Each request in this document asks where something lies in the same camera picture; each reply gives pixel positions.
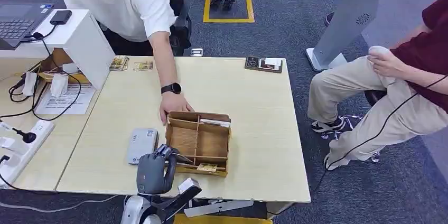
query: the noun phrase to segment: black smartwatch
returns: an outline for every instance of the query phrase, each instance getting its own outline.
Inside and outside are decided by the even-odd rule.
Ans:
[[[162,87],[162,94],[165,92],[173,92],[178,95],[182,92],[182,88],[178,83],[173,83],[171,85]]]

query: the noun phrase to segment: table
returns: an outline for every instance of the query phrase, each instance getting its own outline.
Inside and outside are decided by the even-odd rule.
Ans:
[[[0,81],[1,115],[21,113],[31,108],[32,98],[20,104],[10,101],[8,89],[15,85],[19,79],[20,77],[10,77]],[[56,188],[90,112],[95,105],[99,92],[95,93],[85,115],[63,115],[53,121],[55,123],[53,132],[13,183],[14,186],[37,191],[51,191]],[[42,117],[51,118],[54,115],[42,115]],[[38,121],[32,114],[4,118],[3,120],[24,132],[29,132]],[[0,130],[0,136],[18,138],[17,134],[5,130]],[[0,154],[3,155],[6,152],[8,151],[0,149]]]
[[[111,72],[57,186],[61,192],[135,194],[137,167],[126,150],[135,128],[155,128],[165,143],[157,71]],[[226,178],[177,173],[198,180],[198,198],[310,202],[286,60],[283,73],[244,69],[242,58],[176,58],[184,94],[196,111],[229,114],[232,139]]]

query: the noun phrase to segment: man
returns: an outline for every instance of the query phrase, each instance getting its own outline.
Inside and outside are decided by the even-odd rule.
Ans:
[[[387,90],[352,130],[330,142],[326,168],[333,170],[350,160],[365,161],[387,145],[398,144],[416,135],[436,132],[448,126],[448,79],[426,88],[448,74],[448,0],[438,0],[423,10],[424,25],[397,48],[369,49],[367,57],[317,74],[310,86],[308,116],[316,132],[343,130],[337,104],[364,90]],[[387,121],[405,100],[418,93]]]
[[[140,55],[154,53],[162,102],[160,118],[173,110],[193,111],[181,94],[169,36],[175,21],[170,0],[64,0],[69,9],[89,9],[120,45]]]

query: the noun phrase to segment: gray power bank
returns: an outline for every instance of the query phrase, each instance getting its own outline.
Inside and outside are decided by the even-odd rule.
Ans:
[[[157,141],[158,132],[156,129],[134,129],[129,139],[126,161],[129,164],[138,164],[140,157],[154,152]]]

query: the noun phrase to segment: beige pants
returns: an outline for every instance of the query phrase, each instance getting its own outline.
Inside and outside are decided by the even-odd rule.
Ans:
[[[387,90],[353,131],[330,142],[330,164],[353,147],[378,134],[389,114],[411,95],[414,89],[399,79],[376,74],[367,57],[317,74],[310,86],[308,116],[328,123],[338,116],[337,104],[364,90]],[[417,95],[399,108],[375,139],[353,150],[346,158],[333,164],[347,165],[350,160],[367,160],[387,145],[407,141],[417,135],[436,132],[448,125],[448,115],[439,106]]]

